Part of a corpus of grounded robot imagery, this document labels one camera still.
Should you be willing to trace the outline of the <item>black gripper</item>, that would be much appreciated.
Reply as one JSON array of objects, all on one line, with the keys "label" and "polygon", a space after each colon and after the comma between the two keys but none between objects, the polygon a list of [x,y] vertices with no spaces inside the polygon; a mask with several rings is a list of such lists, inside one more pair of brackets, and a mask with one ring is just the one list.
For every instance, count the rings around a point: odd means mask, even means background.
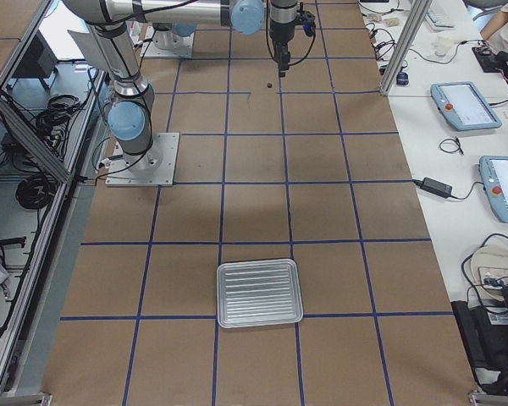
[{"label": "black gripper", "polygon": [[278,67],[278,75],[284,78],[290,69],[289,42],[295,36],[294,23],[270,23],[269,35],[273,44],[273,60]]}]

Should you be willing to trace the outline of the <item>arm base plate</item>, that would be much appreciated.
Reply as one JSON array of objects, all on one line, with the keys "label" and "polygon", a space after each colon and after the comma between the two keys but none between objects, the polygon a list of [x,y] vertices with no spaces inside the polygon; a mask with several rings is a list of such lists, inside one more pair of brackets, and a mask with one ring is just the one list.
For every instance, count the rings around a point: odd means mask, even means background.
[{"label": "arm base plate", "polygon": [[179,133],[156,133],[152,136],[151,149],[139,157],[123,153],[118,141],[113,154],[121,155],[112,160],[105,184],[109,187],[172,186],[179,149]]},{"label": "arm base plate", "polygon": [[155,31],[152,27],[146,30],[147,41],[143,43],[141,55],[145,58],[192,58],[195,34],[182,37],[173,31]]}]

